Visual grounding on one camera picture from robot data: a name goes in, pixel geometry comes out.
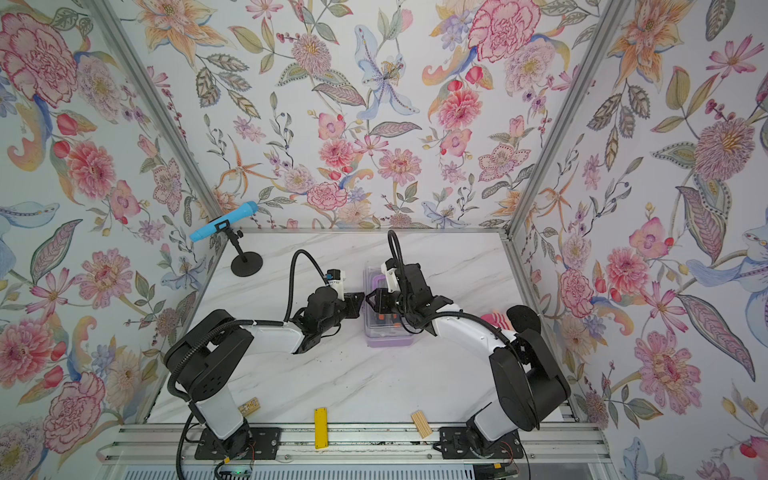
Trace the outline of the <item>purple plastic tool box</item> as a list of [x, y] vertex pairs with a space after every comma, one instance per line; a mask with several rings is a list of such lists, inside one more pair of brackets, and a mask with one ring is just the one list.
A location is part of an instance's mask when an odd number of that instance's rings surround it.
[[414, 335], [403, 327], [396, 311], [394, 298], [388, 290], [387, 278], [379, 266], [369, 264], [364, 269], [364, 300], [362, 315], [364, 334], [369, 348], [406, 347]]

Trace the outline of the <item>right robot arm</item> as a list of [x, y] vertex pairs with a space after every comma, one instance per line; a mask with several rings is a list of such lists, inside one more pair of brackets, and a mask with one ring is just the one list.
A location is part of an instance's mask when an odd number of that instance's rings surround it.
[[485, 446], [517, 430], [538, 429], [570, 397], [570, 385], [531, 308], [508, 309], [512, 328], [503, 329], [435, 295], [418, 264], [400, 266], [389, 259], [381, 274], [386, 286], [366, 296], [374, 311], [395, 313], [406, 331], [451, 341], [488, 363], [496, 399], [467, 421], [470, 440]]

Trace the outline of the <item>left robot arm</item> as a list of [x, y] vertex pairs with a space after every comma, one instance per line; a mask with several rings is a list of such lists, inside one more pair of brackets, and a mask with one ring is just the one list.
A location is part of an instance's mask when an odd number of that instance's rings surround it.
[[228, 383], [249, 354], [308, 352], [346, 319], [357, 319], [365, 294], [323, 286], [287, 322], [236, 319], [224, 309], [207, 315], [166, 353], [168, 392], [220, 441], [236, 438], [247, 421]]

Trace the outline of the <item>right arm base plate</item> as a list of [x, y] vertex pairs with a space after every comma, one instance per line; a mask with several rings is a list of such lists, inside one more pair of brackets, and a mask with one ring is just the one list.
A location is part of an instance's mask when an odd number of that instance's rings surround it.
[[517, 431], [487, 440], [469, 427], [441, 427], [432, 448], [444, 460], [517, 460], [525, 456]]

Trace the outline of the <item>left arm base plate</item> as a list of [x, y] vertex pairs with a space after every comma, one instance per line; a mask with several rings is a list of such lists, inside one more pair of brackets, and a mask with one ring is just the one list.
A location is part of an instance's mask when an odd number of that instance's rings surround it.
[[275, 460], [280, 446], [279, 427], [242, 426], [227, 439], [219, 439], [210, 428], [203, 430], [195, 460]]

